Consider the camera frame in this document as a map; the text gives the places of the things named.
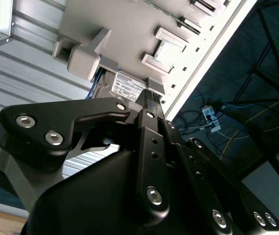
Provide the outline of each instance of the white label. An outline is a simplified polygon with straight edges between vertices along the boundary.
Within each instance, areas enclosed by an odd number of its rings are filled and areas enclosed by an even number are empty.
[[[141,91],[146,88],[146,85],[117,72],[111,91],[135,102]]]

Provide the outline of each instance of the electrical outlet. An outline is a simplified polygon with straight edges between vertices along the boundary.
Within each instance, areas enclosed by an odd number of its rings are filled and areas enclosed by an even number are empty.
[[[221,130],[220,123],[217,119],[217,117],[214,115],[214,109],[211,105],[205,105],[204,108],[202,108],[203,115],[206,119],[206,122],[208,124],[214,124],[214,127],[210,128],[211,132],[216,132]]]

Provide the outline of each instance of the corrugated metal wall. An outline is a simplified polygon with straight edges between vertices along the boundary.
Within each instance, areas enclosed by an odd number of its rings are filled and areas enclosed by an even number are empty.
[[[66,0],[16,0],[13,41],[0,47],[0,110],[8,105],[84,99],[91,83],[51,57]],[[116,146],[67,161],[64,175],[116,151]]]

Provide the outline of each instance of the silver bolt head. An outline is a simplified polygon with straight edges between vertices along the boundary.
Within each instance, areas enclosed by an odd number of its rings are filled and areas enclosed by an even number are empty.
[[[198,141],[194,141],[197,147],[202,148],[201,144]]]
[[[45,135],[45,140],[52,145],[61,145],[63,142],[63,137],[57,132],[47,132]]]
[[[154,118],[154,115],[153,115],[151,112],[147,112],[146,114],[147,114],[147,116],[149,116],[150,118]]]
[[[272,218],[272,216],[268,213],[265,213],[267,220],[270,222],[270,224],[272,224],[272,226],[276,227],[277,223],[276,221]]]
[[[116,106],[121,109],[121,110],[125,110],[126,107],[123,104],[116,104]]]
[[[175,128],[175,126],[174,126],[174,125],[172,124],[172,122],[170,122],[170,121],[168,122],[168,126],[171,127],[172,129]]]
[[[225,229],[227,227],[227,222],[219,211],[212,210],[212,217],[221,228]]]
[[[16,118],[16,122],[19,126],[23,128],[31,128],[36,124],[35,120],[32,117],[25,115],[18,116]]]
[[[154,205],[160,205],[163,202],[161,194],[155,188],[149,188],[147,190],[147,198]]]
[[[254,217],[257,220],[257,222],[261,225],[261,226],[266,226],[266,222],[265,220],[260,216],[260,214],[258,214],[257,212],[254,212]]]

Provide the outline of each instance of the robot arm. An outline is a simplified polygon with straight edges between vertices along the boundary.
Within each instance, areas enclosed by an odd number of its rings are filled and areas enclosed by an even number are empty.
[[[198,139],[186,143],[144,90],[0,112],[0,186],[30,212],[23,235],[278,234],[279,221]],[[63,180],[66,159],[120,145]]]

